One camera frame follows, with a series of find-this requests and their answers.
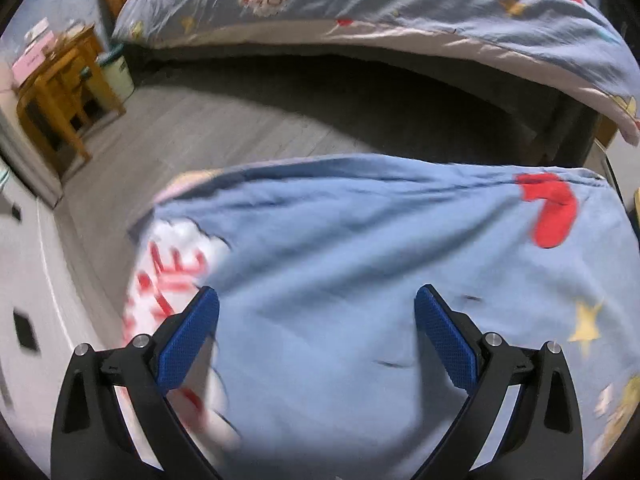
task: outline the pink box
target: pink box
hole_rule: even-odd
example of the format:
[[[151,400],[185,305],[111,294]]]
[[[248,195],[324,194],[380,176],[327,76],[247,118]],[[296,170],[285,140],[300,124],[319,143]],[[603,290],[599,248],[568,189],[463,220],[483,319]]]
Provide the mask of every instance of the pink box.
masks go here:
[[[46,46],[53,46],[56,42],[56,35],[50,30],[43,38],[38,40],[28,52],[22,54],[18,61],[11,67],[14,73],[14,79],[18,85],[21,85],[25,80],[37,69],[45,60],[45,55],[42,53],[42,49]]]

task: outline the bed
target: bed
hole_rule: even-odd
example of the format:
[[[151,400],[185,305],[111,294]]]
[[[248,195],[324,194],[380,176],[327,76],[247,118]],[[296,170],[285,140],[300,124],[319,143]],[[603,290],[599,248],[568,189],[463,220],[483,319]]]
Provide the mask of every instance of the bed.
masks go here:
[[[482,332],[561,344],[585,478],[636,460],[640,253],[595,173],[328,156],[184,174],[155,202],[132,229],[124,342],[217,290],[215,343],[168,399],[223,478],[411,478],[465,400],[417,336],[424,283]]]
[[[113,40],[145,59],[382,60],[514,115],[548,164],[581,165],[598,129],[638,143],[640,69],[599,0],[104,1]]]

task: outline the blue gripper pad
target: blue gripper pad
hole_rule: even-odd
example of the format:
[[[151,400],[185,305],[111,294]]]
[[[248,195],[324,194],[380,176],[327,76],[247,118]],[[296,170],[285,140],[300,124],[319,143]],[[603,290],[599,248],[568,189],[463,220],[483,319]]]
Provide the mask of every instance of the blue gripper pad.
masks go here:
[[[207,288],[187,307],[188,313],[158,357],[156,383],[165,395],[182,384],[207,335],[215,334],[220,313],[218,295]]]
[[[423,286],[414,301],[415,322],[431,340],[454,386],[471,395],[478,382],[476,356],[431,291]]]

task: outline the white cabinet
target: white cabinet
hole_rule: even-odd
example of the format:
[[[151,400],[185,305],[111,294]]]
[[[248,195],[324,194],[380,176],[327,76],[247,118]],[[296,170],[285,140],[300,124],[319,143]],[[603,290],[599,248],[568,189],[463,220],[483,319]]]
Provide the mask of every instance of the white cabinet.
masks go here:
[[[0,412],[48,473],[53,414],[72,349],[79,342],[102,346],[66,269],[52,211],[6,171],[0,160]]]

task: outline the yellow star print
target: yellow star print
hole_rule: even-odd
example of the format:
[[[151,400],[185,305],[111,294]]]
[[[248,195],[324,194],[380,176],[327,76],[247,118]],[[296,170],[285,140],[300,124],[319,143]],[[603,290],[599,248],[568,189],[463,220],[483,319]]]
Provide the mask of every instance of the yellow star print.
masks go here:
[[[145,26],[142,22],[135,22],[133,25],[131,25],[129,32],[134,40],[139,40],[144,30]]]
[[[589,356],[589,345],[594,339],[600,338],[600,331],[596,326],[596,316],[602,309],[602,303],[597,304],[593,308],[587,304],[578,301],[575,304],[575,332],[569,338],[569,341],[579,341],[582,357]]]
[[[500,0],[500,4],[511,17],[521,15],[522,11],[527,7],[516,0]]]
[[[194,20],[191,16],[188,16],[181,19],[180,23],[182,24],[182,28],[184,28],[184,33],[189,34],[191,32],[191,29],[195,26],[196,20]]]

